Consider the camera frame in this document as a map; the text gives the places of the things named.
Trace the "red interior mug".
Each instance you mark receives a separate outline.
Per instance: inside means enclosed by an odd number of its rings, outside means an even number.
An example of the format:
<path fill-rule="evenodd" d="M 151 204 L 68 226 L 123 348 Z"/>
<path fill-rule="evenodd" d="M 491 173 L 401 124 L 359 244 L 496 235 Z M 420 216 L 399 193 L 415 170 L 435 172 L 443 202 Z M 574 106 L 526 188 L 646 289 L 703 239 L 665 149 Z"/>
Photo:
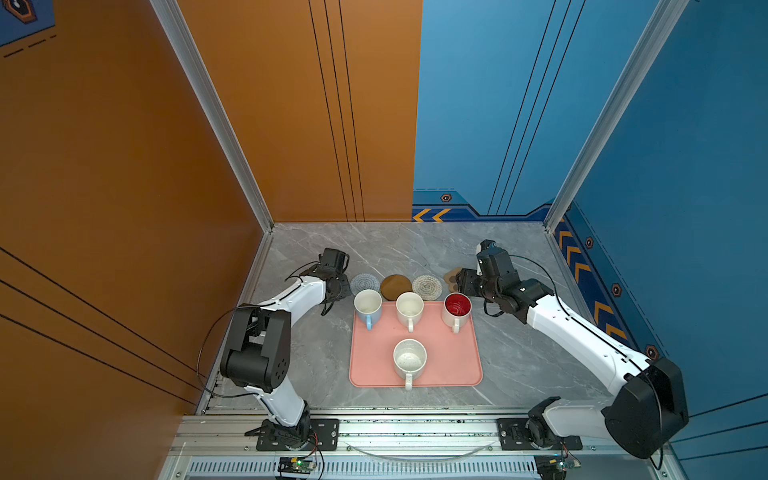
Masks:
<path fill-rule="evenodd" d="M 443 323 L 454 333 L 458 334 L 471 316 L 471 300 L 462 293 L 449 294 L 441 311 Z"/>

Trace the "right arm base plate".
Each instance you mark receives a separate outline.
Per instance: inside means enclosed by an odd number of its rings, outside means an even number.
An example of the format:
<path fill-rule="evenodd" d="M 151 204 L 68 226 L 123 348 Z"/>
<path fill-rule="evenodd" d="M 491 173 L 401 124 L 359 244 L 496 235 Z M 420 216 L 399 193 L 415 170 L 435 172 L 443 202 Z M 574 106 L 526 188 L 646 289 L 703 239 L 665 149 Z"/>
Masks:
<path fill-rule="evenodd" d="M 529 426 L 530 419 L 523 417 L 500 418 L 496 420 L 499 442 L 504 451 L 518 450 L 582 450 L 583 443 L 578 436 L 557 437 L 547 433 L 540 439 Z"/>

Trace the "cream white mug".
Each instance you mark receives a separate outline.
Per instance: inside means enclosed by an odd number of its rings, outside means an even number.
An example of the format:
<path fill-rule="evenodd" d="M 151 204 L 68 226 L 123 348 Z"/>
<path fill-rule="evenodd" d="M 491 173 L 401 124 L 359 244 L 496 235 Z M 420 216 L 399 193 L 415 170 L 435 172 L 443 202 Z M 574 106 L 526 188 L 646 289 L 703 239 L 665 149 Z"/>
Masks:
<path fill-rule="evenodd" d="M 413 333 L 424 312 L 424 300 L 414 292 L 402 293 L 396 300 L 399 322 Z"/>

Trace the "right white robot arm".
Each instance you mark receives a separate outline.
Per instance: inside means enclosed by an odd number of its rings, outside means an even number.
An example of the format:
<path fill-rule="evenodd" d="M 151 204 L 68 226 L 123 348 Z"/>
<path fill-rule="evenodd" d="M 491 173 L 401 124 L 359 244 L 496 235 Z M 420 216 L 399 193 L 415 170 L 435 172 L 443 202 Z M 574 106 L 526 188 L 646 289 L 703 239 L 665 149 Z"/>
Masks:
<path fill-rule="evenodd" d="M 559 297 L 554 283 L 523 280 L 512 255 L 492 240 L 476 249 L 477 266 L 457 275 L 460 293 L 496 305 L 500 315 L 560 345 L 604 385 L 602 400 L 549 397 L 528 412 L 525 428 L 538 449 L 558 447 L 567 437 L 614 441 L 628 454 L 649 459 L 689 422 L 681 369 L 668 358 L 651 359 L 584 319 Z"/>

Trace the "paw print brown coaster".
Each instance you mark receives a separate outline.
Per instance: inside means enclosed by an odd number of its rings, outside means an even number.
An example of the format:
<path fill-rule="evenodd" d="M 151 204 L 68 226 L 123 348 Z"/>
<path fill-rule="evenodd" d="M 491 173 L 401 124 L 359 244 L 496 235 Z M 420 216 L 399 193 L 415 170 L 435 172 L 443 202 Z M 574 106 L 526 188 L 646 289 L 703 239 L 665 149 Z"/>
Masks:
<path fill-rule="evenodd" d="M 463 282 L 463 268 L 455 268 L 444 275 L 444 281 L 451 293 L 459 293 Z"/>

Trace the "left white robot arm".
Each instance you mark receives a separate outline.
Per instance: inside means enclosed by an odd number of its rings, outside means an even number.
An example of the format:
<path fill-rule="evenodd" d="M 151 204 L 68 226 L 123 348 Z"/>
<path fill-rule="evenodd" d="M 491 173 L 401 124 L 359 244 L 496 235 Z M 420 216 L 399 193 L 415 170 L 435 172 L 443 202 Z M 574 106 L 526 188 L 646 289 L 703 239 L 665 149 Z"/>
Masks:
<path fill-rule="evenodd" d="M 294 283 L 275 297 L 234 309 L 220 374 L 254 396 L 267 419 L 255 434 L 289 449 L 310 442 L 310 409 L 288 379 L 292 327 L 320 306 L 325 316 L 336 302 L 349 297 L 349 255 L 326 248 L 318 259 L 290 275 Z"/>

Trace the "grey round patterned coaster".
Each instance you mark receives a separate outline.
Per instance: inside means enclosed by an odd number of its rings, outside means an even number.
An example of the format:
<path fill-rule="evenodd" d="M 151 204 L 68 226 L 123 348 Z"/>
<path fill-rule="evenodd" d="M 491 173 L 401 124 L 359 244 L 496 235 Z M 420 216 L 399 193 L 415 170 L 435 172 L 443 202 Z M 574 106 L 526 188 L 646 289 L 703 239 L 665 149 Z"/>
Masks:
<path fill-rule="evenodd" d="M 350 280 L 350 290 L 353 295 L 358 295 L 365 290 L 380 290 L 380 280 L 373 274 L 360 273 Z"/>

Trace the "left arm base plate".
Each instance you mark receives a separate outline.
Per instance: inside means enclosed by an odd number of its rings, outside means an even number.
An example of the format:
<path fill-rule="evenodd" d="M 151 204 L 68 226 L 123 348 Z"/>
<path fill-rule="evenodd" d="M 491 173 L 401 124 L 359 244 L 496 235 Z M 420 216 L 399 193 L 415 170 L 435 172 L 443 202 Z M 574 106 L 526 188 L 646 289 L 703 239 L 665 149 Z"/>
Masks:
<path fill-rule="evenodd" d="M 296 427 L 283 427 L 264 420 L 259 427 L 258 451 L 335 451 L 338 445 L 340 421 L 337 418 L 310 417 Z"/>

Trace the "white mug blue handle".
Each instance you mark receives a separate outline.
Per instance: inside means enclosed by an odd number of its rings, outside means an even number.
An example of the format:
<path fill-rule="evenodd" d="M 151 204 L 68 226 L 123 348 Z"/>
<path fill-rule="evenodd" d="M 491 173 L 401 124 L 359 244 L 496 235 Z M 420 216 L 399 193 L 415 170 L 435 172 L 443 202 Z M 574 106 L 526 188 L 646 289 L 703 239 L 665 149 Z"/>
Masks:
<path fill-rule="evenodd" d="M 366 329 L 372 331 L 382 315 L 383 297 L 376 290 L 363 290 L 355 296 L 354 308 Z"/>

